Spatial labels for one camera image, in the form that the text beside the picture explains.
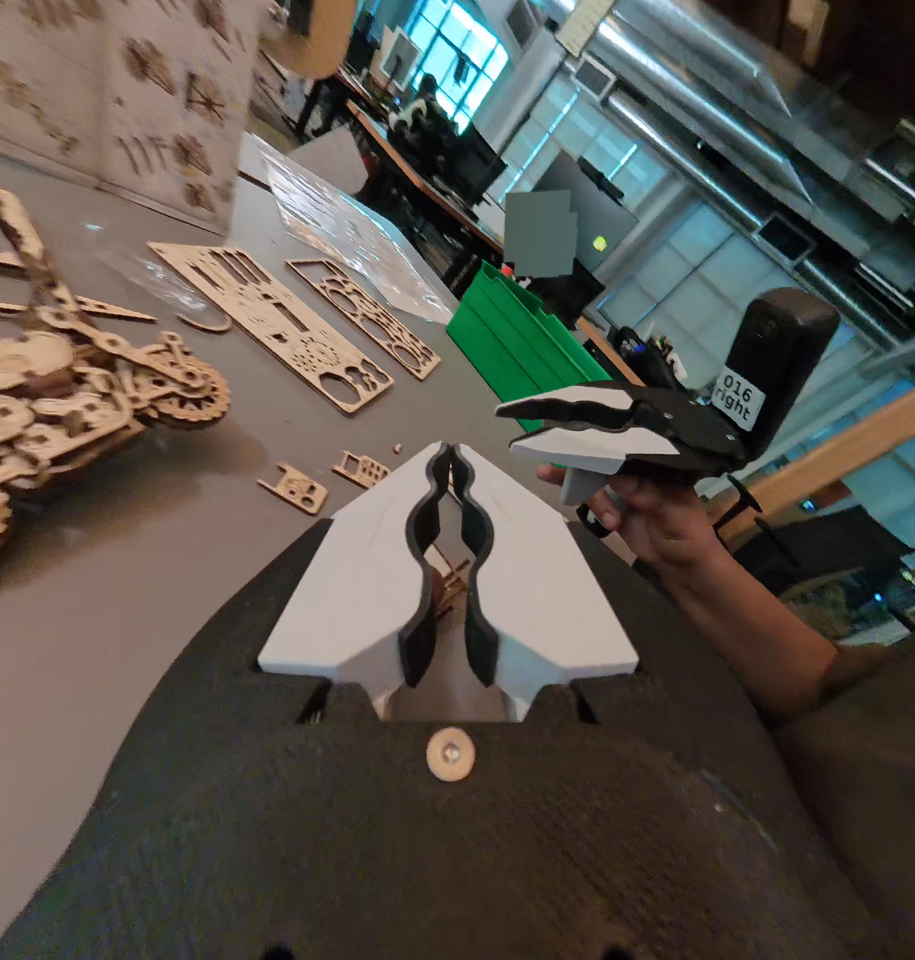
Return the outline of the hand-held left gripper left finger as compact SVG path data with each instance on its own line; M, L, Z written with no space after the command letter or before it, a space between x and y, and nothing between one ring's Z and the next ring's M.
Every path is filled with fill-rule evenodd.
M358 685L379 718L398 690L418 685L437 643L426 552L452 455L449 443L430 444L315 525L323 538L259 653L262 672Z

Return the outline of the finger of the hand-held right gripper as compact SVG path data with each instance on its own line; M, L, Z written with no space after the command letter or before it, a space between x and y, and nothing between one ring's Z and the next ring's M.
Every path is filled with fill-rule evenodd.
M678 457L680 451L667 438L649 429L544 429L512 440L511 453L610 475L633 455Z
M636 394L618 383L582 383L500 403L495 416L518 422L527 435L552 429L620 431L634 425Z

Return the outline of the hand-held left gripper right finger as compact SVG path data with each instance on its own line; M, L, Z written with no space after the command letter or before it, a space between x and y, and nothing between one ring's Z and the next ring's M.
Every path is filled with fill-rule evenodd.
M508 719L547 687L630 676L639 655L564 517L472 447L451 447L468 569L465 648Z

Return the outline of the person's right forearm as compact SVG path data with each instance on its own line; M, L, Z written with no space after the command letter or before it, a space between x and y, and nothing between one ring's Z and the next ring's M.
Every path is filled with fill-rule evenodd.
M782 604L714 536L676 558L649 558L669 597L765 714L816 707L838 648Z

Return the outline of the grey desk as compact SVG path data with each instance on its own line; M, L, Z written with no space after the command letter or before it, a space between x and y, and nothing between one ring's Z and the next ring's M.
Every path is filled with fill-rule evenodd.
M497 398L445 327L398 312L441 358L417 381L287 268L314 253L284 228L261 186L237 182L225 244L391 373L392 388L357 414L344 415L237 326L222 335L188 328L176 308L94 257L99 246L149 257L150 242L220 238L2 157L0 188L20 198L73 292L159 320L108 322L108 330L139 345L179 332L232 392L219 424L153 427L21 512L0 551L1 936L61 857L176 657L312 523L256 478L274 481L280 462L318 477L327 516L361 492L331 472L344 450L393 467L446 440L469 444L554 507L560 496L536 478L534 461L510 455L518 427L494 416Z

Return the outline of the person's right hand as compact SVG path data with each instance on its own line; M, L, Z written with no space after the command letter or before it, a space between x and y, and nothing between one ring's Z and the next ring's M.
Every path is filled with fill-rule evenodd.
M616 474L585 505L668 589L702 592L742 571L691 487Z

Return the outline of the small slotted wooden card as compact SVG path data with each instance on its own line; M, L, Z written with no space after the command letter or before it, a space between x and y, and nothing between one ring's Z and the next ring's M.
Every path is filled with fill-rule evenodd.
M256 483L303 514L316 517L328 498L327 488L288 462L278 462L276 467L280 476L275 484L261 478Z

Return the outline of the small gridded wooden card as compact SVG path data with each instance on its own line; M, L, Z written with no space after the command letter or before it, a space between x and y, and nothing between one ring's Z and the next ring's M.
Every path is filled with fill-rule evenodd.
M368 490L386 479L392 471L368 455L343 450L331 472L361 489Z

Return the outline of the black monitor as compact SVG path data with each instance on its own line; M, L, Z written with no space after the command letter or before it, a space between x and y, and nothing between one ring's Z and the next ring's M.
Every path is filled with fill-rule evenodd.
M581 157L560 150L534 185L533 192L568 191L576 215L575 259L594 274L637 226L623 202L624 192Z

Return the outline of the punched wooden puzzle sheet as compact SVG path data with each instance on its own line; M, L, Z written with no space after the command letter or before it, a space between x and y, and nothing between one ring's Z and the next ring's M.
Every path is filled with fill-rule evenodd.
M368 294L344 267L326 258L287 259L284 265L415 379L426 380L440 366L439 354Z
M33 302L56 306L56 277L48 252L20 198L0 188L0 231L29 278Z

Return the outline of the wooden motorcycle model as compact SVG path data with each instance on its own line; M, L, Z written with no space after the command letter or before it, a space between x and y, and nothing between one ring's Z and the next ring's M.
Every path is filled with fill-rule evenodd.
M202 429L230 410L225 378L165 331L135 346L79 310L32 303L0 338L0 550L15 505L61 485L146 426Z

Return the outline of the pointed wooden sliver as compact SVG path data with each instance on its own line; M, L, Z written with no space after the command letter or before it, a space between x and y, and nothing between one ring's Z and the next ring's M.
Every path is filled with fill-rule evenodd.
M92 319L109 319L126 322L135 322L145 325L155 325L158 320L155 316L134 311L125 307L115 306L105 301L93 299L91 297L77 295L75 297L77 306L81 311Z

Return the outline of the round beige board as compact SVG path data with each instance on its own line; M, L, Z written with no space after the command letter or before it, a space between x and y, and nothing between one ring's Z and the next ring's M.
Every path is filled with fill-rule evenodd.
M357 1L272 1L260 26L260 50L305 80L330 77L344 61Z

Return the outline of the printed instruction booklet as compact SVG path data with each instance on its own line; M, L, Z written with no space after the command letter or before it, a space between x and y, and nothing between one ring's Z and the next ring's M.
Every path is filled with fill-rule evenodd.
M0 1L0 155L228 233L260 2Z

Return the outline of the silver air duct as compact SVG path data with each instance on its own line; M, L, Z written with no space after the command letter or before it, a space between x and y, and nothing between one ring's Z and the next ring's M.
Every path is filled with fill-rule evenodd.
M791 159L795 125L771 52L705 2L620 1L585 46L693 133L811 206Z

